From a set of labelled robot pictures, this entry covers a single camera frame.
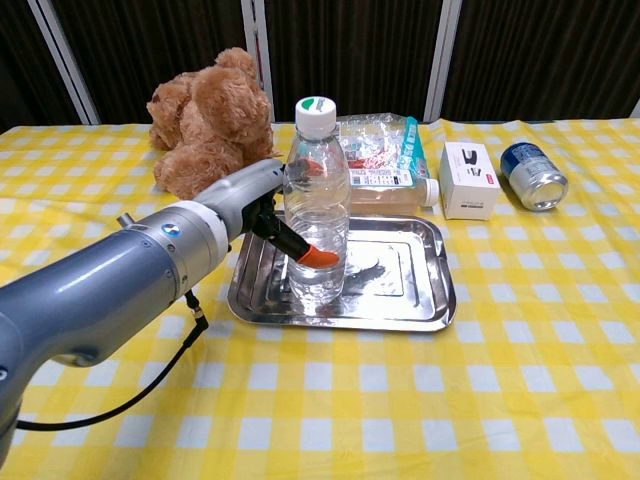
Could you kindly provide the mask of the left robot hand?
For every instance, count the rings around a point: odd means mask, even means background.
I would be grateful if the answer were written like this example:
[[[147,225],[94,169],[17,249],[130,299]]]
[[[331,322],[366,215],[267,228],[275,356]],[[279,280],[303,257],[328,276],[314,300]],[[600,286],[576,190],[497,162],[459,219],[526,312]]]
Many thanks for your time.
[[[194,201],[207,211],[201,216],[210,227],[220,251],[243,233],[252,233],[313,269],[336,266],[340,255],[309,244],[275,214],[274,195],[282,190],[284,166],[266,159],[216,181]]]

